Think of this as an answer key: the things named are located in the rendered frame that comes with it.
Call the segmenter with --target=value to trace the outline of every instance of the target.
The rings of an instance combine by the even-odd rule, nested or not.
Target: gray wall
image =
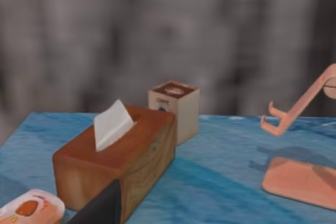
[[[334,61],[334,2],[0,0],[0,142],[31,111],[145,106],[170,79],[200,87],[203,114],[287,110]]]

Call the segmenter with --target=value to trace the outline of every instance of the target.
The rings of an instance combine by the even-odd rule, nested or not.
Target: wooden tissue box
[[[176,144],[198,133],[199,88],[169,81],[149,90],[148,107],[173,112],[176,116]]]
[[[58,197],[78,211],[118,179],[121,223],[145,197],[175,156],[175,116],[126,106],[137,123],[117,142],[96,152],[93,125],[53,155]]]

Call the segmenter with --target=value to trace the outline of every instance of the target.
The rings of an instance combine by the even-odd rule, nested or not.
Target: blue table
[[[94,116],[32,113],[0,147],[0,205],[31,188],[55,194],[51,156]],[[177,149],[128,224],[335,223],[335,211],[267,194],[260,185],[273,156],[336,168],[336,118],[299,118],[279,138],[260,129],[259,117],[199,120],[199,135]],[[64,221],[73,214],[67,210]]]

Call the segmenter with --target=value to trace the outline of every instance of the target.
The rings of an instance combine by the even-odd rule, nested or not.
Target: white tissue
[[[120,100],[93,120],[96,151],[115,143],[133,126],[134,122]]]

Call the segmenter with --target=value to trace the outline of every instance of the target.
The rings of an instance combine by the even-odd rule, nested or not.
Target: food package
[[[59,198],[33,189],[0,209],[0,224],[59,224],[64,212]]]

